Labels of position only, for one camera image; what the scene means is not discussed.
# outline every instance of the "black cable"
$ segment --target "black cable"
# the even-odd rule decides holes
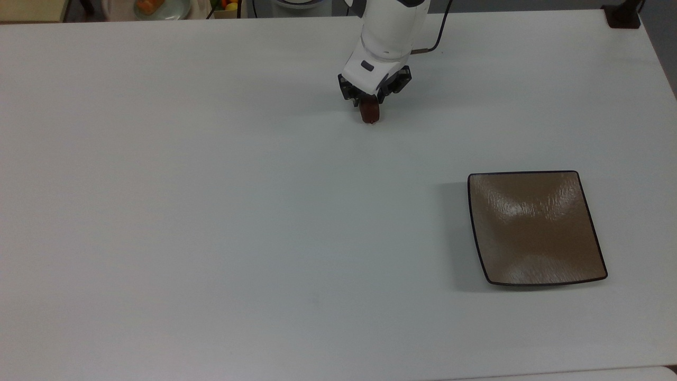
[[[216,0],[216,3],[214,3],[214,5],[212,5],[212,10],[211,10],[211,12],[209,12],[209,15],[207,15],[207,20],[209,20],[209,18],[211,17],[211,15],[214,14],[214,11],[216,10],[216,7],[218,7],[218,6],[219,6],[219,0]]]
[[[444,17],[442,18],[442,25],[439,26],[439,34],[437,35],[437,41],[433,45],[433,47],[424,47],[422,49],[414,49],[412,50],[412,54],[421,54],[421,53],[428,53],[431,52],[435,49],[437,49],[437,46],[439,45],[439,40],[442,39],[442,32],[444,31],[444,24],[447,22],[447,15],[449,14],[449,8],[452,7],[452,2],[454,0],[449,0],[449,3],[447,4],[447,9],[444,10]]]

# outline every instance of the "square plate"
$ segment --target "square plate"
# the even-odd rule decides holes
[[[607,277],[578,172],[471,174],[468,202],[489,283],[566,285]]]

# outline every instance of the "white table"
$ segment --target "white table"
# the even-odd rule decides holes
[[[677,363],[677,104],[645,30],[453,14],[364,125],[336,81],[359,25],[0,26],[0,379]],[[607,280],[484,280],[466,177],[539,169],[580,173]]]

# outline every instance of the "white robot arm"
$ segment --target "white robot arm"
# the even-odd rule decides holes
[[[359,106],[366,123],[374,123],[378,121],[378,105],[383,98],[399,92],[411,80],[405,64],[428,14],[430,0],[346,0],[346,3],[362,17],[364,25],[338,81],[344,98]]]

